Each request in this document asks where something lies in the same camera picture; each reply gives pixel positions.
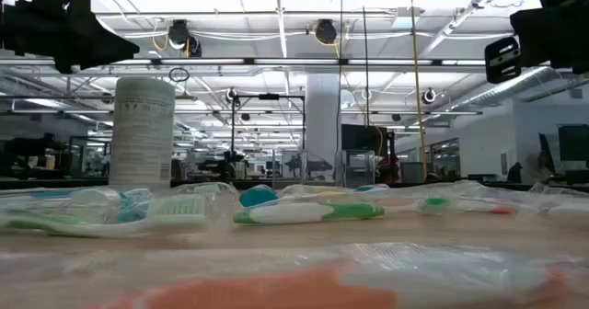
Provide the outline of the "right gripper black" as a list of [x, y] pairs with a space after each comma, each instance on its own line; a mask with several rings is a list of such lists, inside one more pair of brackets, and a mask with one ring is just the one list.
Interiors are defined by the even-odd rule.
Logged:
[[589, 73], [589, 6], [554, 6], [510, 15], [514, 34], [485, 47], [487, 81], [516, 78], [524, 67], [548, 63], [553, 69]]

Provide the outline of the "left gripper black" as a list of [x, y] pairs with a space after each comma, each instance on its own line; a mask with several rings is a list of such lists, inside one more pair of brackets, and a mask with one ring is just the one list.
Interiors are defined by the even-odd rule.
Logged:
[[5, 5], [0, 42], [17, 56], [52, 57], [62, 74], [71, 74], [74, 65], [84, 70], [129, 60], [140, 51], [138, 45], [98, 22], [91, 0], [31, 0]]

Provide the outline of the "blue toothbrush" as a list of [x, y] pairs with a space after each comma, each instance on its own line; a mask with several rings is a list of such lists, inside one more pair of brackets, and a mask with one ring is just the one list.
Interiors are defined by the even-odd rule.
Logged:
[[28, 199], [48, 199], [48, 198], [69, 198], [73, 194], [79, 192], [79, 189], [49, 189], [49, 190], [38, 190], [38, 191], [25, 191], [19, 192], [15, 195], [15, 198], [26, 198]]

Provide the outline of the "green toothbrush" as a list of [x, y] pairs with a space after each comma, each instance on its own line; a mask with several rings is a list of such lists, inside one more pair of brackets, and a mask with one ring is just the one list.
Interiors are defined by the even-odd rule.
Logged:
[[204, 182], [194, 184], [184, 184], [175, 187], [176, 194], [196, 195], [196, 196], [216, 196], [222, 192], [231, 191], [229, 184], [222, 182]]
[[130, 223], [82, 223], [65, 211], [67, 202], [13, 205], [0, 211], [0, 228], [42, 231], [50, 235], [123, 238], [185, 233], [207, 223], [206, 202], [190, 195], [152, 198], [146, 216]]
[[366, 220], [384, 217], [387, 212], [439, 214], [453, 206], [448, 198], [417, 199], [410, 204], [383, 206], [372, 202], [318, 203], [297, 202], [260, 206], [233, 215], [237, 224], [295, 224], [345, 220]]

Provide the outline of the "orange toothbrush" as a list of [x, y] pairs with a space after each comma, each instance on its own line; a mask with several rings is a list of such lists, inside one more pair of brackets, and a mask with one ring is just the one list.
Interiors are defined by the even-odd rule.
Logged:
[[493, 214], [512, 214], [517, 209], [492, 200], [450, 199], [430, 197], [383, 203], [386, 213], [417, 212], [420, 214], [441, 215], [450, 212], [481, 212]]
[[589, 259], [412, 243], [0, 254], [0, 309], [589, 309]]

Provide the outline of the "teal mouthwash bottle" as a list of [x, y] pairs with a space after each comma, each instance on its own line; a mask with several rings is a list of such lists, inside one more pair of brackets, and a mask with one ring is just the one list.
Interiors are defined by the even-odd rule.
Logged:
[[243, 191], [239, 202], [244, 208], [254, 208], [279, 199], [276, 192], [267, 185], [257, 185]]

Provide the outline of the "clear acrylic organizer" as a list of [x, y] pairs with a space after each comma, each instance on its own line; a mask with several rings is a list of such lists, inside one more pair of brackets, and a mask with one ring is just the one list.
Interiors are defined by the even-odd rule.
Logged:
[[266, 171], [272, 180], [357, 188], [375, 184], [378, 159], [373, 151], [343, 150], [323, 157], [309, 150], [273, 150]]

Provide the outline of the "white plastic cup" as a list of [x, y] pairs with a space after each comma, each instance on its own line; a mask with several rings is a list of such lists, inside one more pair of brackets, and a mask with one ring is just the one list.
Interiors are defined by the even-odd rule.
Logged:
[[155, 78], [116, 83], [109, 185], [116, 189], [170, 187], [176, 91]]

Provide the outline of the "dark monitor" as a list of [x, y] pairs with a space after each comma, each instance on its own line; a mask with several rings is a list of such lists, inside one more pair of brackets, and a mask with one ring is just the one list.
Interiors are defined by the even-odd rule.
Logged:
[[589, 125], [565, 125], [558, 130], [561, 161], [589, 162]]

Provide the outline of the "white wrapped toothbrush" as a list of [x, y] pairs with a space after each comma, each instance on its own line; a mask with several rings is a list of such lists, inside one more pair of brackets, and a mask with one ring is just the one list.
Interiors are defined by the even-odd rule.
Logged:
[[589, 230], [589, 193], [541, 183], [529, 191], [537, 213], [562, 226]]

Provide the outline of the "long LED light bar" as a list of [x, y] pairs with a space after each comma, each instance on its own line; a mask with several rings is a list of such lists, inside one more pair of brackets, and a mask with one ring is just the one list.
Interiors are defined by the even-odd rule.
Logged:
[[[131, 59], [110, 65], [412, 65], [413, 59], [326, 59], [326, 58], [158, 58]], [[484, 60], [466, 59], [418, 59], [419, 66], [485, 66]], [[43, 66], [54, 65], [52, 59], [0, 59], [0, 65]]]

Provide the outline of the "black machine cabinet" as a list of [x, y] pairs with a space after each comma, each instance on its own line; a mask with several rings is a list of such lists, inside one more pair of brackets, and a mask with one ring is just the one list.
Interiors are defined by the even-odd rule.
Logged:
[[338, 161], [343, 185], [356, 188], [398, 181], [395, 134], [386, 128], [354, 124], [341, 125]]

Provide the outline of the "silver ventilation duct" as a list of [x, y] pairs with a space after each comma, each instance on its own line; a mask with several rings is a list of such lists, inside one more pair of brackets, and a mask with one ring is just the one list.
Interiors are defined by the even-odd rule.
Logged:
[[513, 89], [514, 87], [524, 83], [525, 80], [530, 79], [530, 78], [534, 77], [535, 75], [550, 73], [550, 72], [551, 72], [551, 70], [547, 66], [541, 66], [541, 67], [526, 71], [524, 74], [521, 74], [520, 76], [518, 76], [514, 79], [510, 79], [507, 82], [504, 82], [502, 84], [498, 84], [498, 85], [494, 86], [493, 88], [487, 89], [486, 91], [484, 91], [482, 93], [479, 93], [473, 97], [470, 97], [466, 100], [463, 100], [463, 101], [453, 105], [449, 109], [449, 111], [455, 111], [460, 108], [466, 107], [467, 105], [470, 105], [473, 103], [478, 103], [479, 101], [481, 101], [482, 99], [485, 99], [487, 97], [499, 96], [501, 93]]

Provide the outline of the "black aluminium table frame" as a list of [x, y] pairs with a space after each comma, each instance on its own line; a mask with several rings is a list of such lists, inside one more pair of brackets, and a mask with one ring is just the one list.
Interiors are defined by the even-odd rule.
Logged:
[[[198, 184], [203, 183], [203, 181], [193, 181], [193, 180], [172, 180], [170, 182], [170, 187], [175, 188], [180, 185], [187, 185], [187, 184]], [[249, 189], [259, 184], [263, 185], [274, 185], [276, 189], [283, 189], [287, 186], [298, 184], [300, 182], [294, 180], [272, 180], [262, 179], [262, 180], [231, 180], [233, 186], [239, 190], [242, 189]], [[475, 184], [480, 184], [489, 188], [501, 188], [501, 189], [511, 189], [511, 190], [518, 190], [518, 191], [527, 191], [532, 188], [532, 185], [522, 185], [522, 184], [511, 184], [511, 183], [504, 183], [504, 182], [478, 182], [474, 181]], [[336, 186], [333, 182], [322, 182], [322, 181], [305, 181], [305, 184], [312, 185], [312, 186]], [[75, 188], [75, 187], [99, 187], [99, 186], [107, 186], [109, 182], [105, 178], [84, 178], [84, 179], [28, 179], [28, 180], [7, 180], [7, 179], [0, 179], [0, 189], [33, 189], [33, 188]], [[389, 183], [387, 184], [391, 188], [407, 188], [407, 187], [415, 187], [422, 184], [413, 184], [413, 183]], [[589, 193], [589, 186], [566, 186], [566, 185], [557, 185], [553, 188], [556, 189], [572, 189], [578, 190], [584, 193]]]

